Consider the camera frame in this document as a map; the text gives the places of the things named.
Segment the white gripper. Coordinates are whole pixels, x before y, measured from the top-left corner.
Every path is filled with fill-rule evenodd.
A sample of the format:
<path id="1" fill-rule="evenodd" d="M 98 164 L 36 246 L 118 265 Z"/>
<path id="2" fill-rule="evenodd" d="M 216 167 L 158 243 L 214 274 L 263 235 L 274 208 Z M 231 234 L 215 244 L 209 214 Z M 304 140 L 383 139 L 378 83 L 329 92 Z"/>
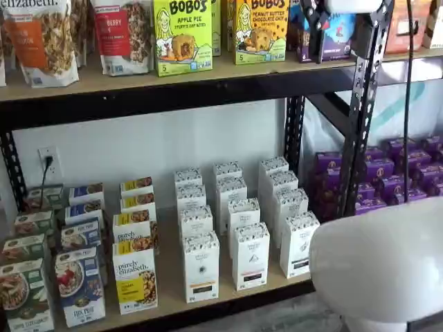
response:
<path id="1" fill-rule="evenodd" d="M 371 12 L 370 22 L 379 28 L 390 24 L 395 5 L 393 0 L 302 0 L 300 2 L 305 19 L 309 24 L 309 57 L 321 64 L 323 62 L 324 25 L 329 12 Z"/>

